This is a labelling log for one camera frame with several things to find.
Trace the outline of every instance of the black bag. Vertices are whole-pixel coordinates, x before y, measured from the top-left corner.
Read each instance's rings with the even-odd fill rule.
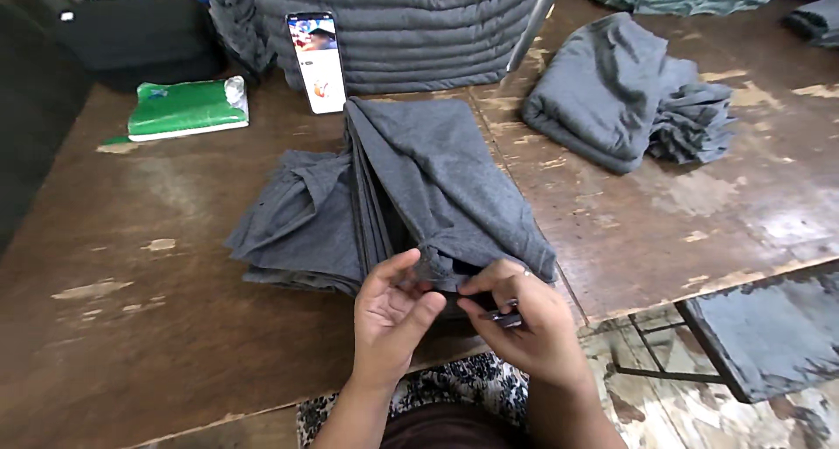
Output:
[[[225,66],[210,15],[196,0],[81,1],[61,13],[56,36],[115,90],[212,79]]]

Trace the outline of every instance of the left hand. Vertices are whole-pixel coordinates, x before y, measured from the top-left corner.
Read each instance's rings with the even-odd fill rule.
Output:
[[[356,298],[356,355],[352,378],[365,387],[393,390],[422,336],[446,306],[446,297],[411,280],[420,251],[411,249],[377,265]],[[397,284],[411,283],[410,287]]]

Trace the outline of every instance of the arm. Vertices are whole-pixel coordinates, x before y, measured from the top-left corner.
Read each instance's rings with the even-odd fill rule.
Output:
[[[372,449],[382,442],[393,388],[366,387],[347,381],[311,449]]]
[[[461,287],[470,295],[491,290],[499,309],[517,298],[526,329],[503,329],[482,320],[472,300],[458,305],[498,357],[530,374],[528,418],[536,447],[544,449],[626,449],[606,418],[594,376],[576,339],[568,305],[551,287],[508,260],[494,262]]]
[[[356,355],[352,375],[311,449],[374,449],[382,442],[393,389],[446,298],[430,286],[411,289],[393,283],[415,283],[410,275],[420,259],[412,249],[376,266],[356,298]]]

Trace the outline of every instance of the right hand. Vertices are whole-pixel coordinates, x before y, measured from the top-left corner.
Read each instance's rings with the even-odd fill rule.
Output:
[[[571,309],[550,285],[513,261],[499,259],[460,287],[463,295],[492,291],[498,310],[516,298],[525,328],[502,328],[482,319],[484,309],[467,298],[457,301],[472,326],[489,347],[508,363],[530,374],[531,379],[573,390],[591,378],[586,356],[576,338]]]

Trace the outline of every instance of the scissors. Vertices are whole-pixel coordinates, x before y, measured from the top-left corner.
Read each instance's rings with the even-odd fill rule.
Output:
[[[505,301],[504,304],[513,308],[513,310],[509,313],[501,313],[500,310],[487,311],[481,315],[481,319],[495,321],[495,323],[502,328],[522,326],[524,324],[524,320],[522,319],[521,314],[516,310],[516,307],[519,306],[519,299],[511,298],[510,300]]]

